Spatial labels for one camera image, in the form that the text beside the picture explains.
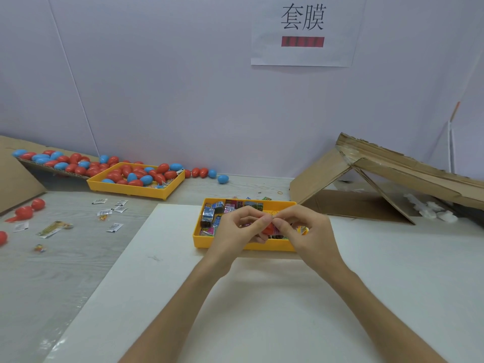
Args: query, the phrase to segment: white tabletop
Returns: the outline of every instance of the white tabletop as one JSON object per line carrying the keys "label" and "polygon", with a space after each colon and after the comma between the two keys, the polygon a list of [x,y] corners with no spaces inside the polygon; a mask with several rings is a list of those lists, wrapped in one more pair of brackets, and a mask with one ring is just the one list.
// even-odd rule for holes
{"label": "white tabletop", "polygon": [[[158,205],[45,361],[118,360],[202,257],[191,238],[199,210]],[[447,360],[483,361],[484,231],[414,220],[331,218],[343,258],[385,305]],[[180,361],[379,361],[302,261],[243,256],[209,294]]]}

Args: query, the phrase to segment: blue plastic egg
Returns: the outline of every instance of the blue plastic egg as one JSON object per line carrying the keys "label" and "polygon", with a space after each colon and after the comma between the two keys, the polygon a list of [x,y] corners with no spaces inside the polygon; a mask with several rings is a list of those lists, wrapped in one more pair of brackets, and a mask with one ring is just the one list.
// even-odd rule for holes
{"label": "blue plastic egg", "polygon": [[80,166],[80,167],[84,167],[84,168],[86,168],[86,169],[88,169],[88,168],[89,168],[89,165],[90,165],[90,162],[88,162],[88,161],[81,161],[81,162],[79,162],[79,164],[78,164],[78,166]]}
{"label": "blue plastic egg", "polygon": [[22,154],[25,154],[27,153],[28,151],[26,151],[25,149],[19,149],[19,150],[15,150],[15,152],[12,153],[12,155],[14,157],[19,157],[21,156]]}
{"label": "blue plastic egg", "polygon": [[142,176],[140,180],[146,186],[146,185],[150,185],[153,182],[153,177],[150,175]]}
{"label": "blue plastic egg", "polygon": [[128,177],[126,177],[126,180],[127,180],[128,182],[134,181],[134,180],[136,180],[136,179],[138,179],[138,177],[136,177],[136,174],[134,174],[134,173],[130,173],[130,174],[128,175]]}
{"label": "blue plastic egg", "polygon": [[45,164],[50,161],[50,158],[40,157],[35,160],[37,164]]}
{"label": "blue plastic egg", "polygon": [[51,155],[50,155],[50,159],[55,161],[57,160],[57,158],[59,158],[61,155],[64,155],[64,153],[62,152],[53,152]]}
{"label": "blue plastic egg", "polygon": [[228,176],[226,176],[225,174],[222,174],[221,176],[218,176],[218,179],[217,179],[218,183],[227,183],[228,182]]}
{"label": "blue plastic egg", "polygon": [[39,158],[48,158],[48,159],[50,159],[50,157],[47,154],[35,154],[32,157],[32,160],[35,162]]}
{"label": "blue plastic egg", "polygon": [[179,163],[173,163],[173,164],[170,164],[170,171],[179,171],[180,169],[183,168],[183,165],[179,164]]}
{"label": "blue plastic egg", "polygon": [[68,165],[69,165],[69,163],[60,162],[60,163],[57,163],[56,165],[54,165],[54,169],[60,169],[60,170],[64,171],[67,168]]}

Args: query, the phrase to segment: right hand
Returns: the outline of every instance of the right hand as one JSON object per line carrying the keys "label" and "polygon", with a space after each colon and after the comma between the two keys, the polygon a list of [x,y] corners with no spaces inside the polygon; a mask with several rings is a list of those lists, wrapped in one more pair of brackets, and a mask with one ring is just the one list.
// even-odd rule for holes
{"label": "right hand", "polygon": [[[326,281],[348,269],[339,253],[328,216],[294,205],[277,213],[272,223],[289,239],[301,259]],[[305,236],[295,230],[300,225],[309,228]]]}

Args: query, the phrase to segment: white board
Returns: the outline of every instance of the white board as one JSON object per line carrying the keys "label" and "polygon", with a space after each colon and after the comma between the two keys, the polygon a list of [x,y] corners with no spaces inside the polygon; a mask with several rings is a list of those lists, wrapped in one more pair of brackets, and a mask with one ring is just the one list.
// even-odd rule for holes
{"label": "white board", "polygon": [[254,0],[252,65],[353,62],[366,0]]}
{"label": "white board", "polygon": [[[117,361],[201,259],[191,238],[199,211],[158,205],[45,361]],[[463,219],[414,220],[331,218],[343,258],[378,298],[449,361],[482,361],[484,231]],[[380,361],[346,305],[302,261],[238,258],[179,361],[322,360]]]}

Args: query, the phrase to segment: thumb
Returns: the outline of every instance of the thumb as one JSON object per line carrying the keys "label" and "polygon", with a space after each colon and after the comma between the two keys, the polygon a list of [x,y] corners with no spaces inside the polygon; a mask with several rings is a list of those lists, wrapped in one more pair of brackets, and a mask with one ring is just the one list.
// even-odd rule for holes
{"label": "thumb", "polygon": [[248,227],[245,227],[245,231],[250,234],[250,237],[254,237],[256,234],[262,232],[272,221],[272,217],[269,214],[257,219]]}
{"label": "thumb", "polygon": [[281,218],[274,218],[272,223],[281,231],[283,236],[289,238],[293,245],[294,242],[298,242],[299,233],[291,226],[291,224]]}

